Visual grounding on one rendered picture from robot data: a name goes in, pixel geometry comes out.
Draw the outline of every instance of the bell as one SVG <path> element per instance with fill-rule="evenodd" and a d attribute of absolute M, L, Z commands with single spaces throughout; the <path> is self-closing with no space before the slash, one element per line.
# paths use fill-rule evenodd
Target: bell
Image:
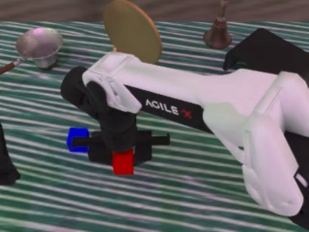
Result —
<path fill-rule="evenodd" d="M 223 49 L 228 47 L 232 38 L 227 31 L 227 22 L 225 19 L 225 9 L 228 0 L 220 1 L 220 11 L 214 21 L 211 29 L 204 34 L 204 42 L 207 46 L 215 49 Z"/>

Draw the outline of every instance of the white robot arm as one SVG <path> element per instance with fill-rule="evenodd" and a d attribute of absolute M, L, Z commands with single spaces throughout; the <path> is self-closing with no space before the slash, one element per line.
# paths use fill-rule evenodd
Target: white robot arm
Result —
<path fill-rule="evenodd" d="M 200 75 L 111 52 L 83 74 L 84 84 L 90 81 L 105 89 L 110 107 L 144 110 L 195 128 L 202 128 L 202 120 L 204 131 L 242 163 L 256 202 L 282 216 L 300 211 L 304 197 L 294 178 L 299 165 L 284 137 L 285 131 L 309 137 L 308 87 L 297 74 L 241 69 Z"/>

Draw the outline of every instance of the strainer handle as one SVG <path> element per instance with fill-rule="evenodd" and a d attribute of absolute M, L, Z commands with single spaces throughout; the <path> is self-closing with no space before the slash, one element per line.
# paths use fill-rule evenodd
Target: strainer handle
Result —
<path fill-rule="evenodd" d="M 14 62 L 9 63 L 3 67 L 0 68 L 0 75 L 6 73 L 7 71 L 11 70 L 12 68 L 15 67 Z"/>

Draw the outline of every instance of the round wooden board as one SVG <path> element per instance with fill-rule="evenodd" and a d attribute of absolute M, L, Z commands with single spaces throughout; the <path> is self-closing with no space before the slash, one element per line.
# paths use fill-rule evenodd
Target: round wooden board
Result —
<path fill-rule="evenodd" d="M 141 8 L 129 0 L 114 0 L 105 6 L 103 21 L 118 52 L 133 54 L 142 62 L 158 62 L 162 52 L 160 34 Z"/>

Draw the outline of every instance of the green striped fabric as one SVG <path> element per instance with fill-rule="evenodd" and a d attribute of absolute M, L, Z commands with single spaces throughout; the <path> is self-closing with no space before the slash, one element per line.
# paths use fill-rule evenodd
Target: green striped fabric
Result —
<path fill-rule="evenodd" d="M 210 23 L 156 25 L 164 47 L 159 65 L 204 74 L 226 73 L 226 51 L 258 27 L 309 46 L 306 23 L 229 23 L 233 42 L 220 51 L 202 41 Z M 213 135 L 141 113 L 139 129 L 169 132 L 171 145 L 154 148 L 153 160 L 134 176 L 114 176 L 111 167 L 70 153 L 68 128 L 95 130 L 98 123 L 61 98 L 61 81 L 73 67 L 90 67 L 112 45 L 101 22 L 2 22 L 0 64 L 18 57 L 20 34 L 41 26 L 64 36 L 58 66 L 42 72 L 27 61 L 0 79 L 0 121 L 22 175 L 13 187 L 0 187 L 0 232 L 304 231 L 250 198 L 240 164 Z"/>

